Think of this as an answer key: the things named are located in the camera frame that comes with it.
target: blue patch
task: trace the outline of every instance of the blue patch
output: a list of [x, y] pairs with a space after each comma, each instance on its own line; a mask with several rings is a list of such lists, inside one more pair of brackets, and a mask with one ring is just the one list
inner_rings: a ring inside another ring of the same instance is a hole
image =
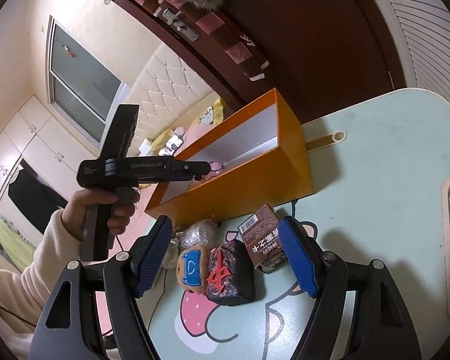
[[319, 288], [315, 280], [315, 267], [285, 218], [278, 223], [278, 238], [300, 288], [308, 292], [311, 298], [316, 298]]
[[182, 279], [183, 284], [190, 287], [200, 287], [202, 280], [200, 279], [200, 250], [191, 250], [182, 257], [185, 260], [185, 274]]

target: tufted headboard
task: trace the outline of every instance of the tufted headboard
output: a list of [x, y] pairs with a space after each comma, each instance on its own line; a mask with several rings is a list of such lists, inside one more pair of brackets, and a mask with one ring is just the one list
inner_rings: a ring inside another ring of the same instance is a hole
[[156, 138], [211, 92], [207, 83], [162, 43], [145, 65], [125, 101], [140, 106], [137, 129], [128, 155], [137, 155], [145, 138]]

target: green towel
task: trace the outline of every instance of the green towel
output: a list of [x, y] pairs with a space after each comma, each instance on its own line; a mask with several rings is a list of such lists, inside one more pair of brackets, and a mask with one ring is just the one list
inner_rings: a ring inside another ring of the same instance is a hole
[[2, 218], [0, 218], [0, 245], [21, 272], [34, 260], [33, 245], [13, 231]]

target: table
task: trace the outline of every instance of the table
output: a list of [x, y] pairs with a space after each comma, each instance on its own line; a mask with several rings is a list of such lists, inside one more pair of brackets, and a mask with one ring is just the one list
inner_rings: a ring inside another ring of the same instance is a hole
[[[386, 263], [423, 359], [429, 359], [450, 333], [442, 213], [442, 187], [450, 177], [449, 103], [406, 88], [307, 123], [303, 131], [307, 140], [335, 131], [346, 131], [347, 138], [310, 153], [316, 193], [298, 201], [296, 218], [314, 223], [322, 249], [345, 261]], [[289, 215], [291, 204], [276, 210]], [[224, 242], [237, 236], [244, 219], [223, 224]], [[256, 302], [219, 307], [184, 293], [174, 271], [162, 272], [139, 300], [160, 357], [290, 358], [314, 300], [297, 286], [288, 264], [267, 275], [256, 272], [255, 284]], [[341, 358], [346, 345], [353, 300], [348, 293], [333, 359]]]

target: brown box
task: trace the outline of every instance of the brown box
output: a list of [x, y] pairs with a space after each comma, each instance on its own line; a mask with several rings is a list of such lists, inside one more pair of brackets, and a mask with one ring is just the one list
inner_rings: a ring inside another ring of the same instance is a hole
[[238, 226], [253, 266], [266, 274], [287, 259], [278, 239], [279, 220], [275, 210], [265, 204]]
[[198, 186], [159, 183], [145, 212], [166, 215], [186, 228], [202, 219], [226, 221], [313, 193], [305, 137], [299, 120], [277, 90], [235, 112], [177, 154], [182, 161], [223, 164]]

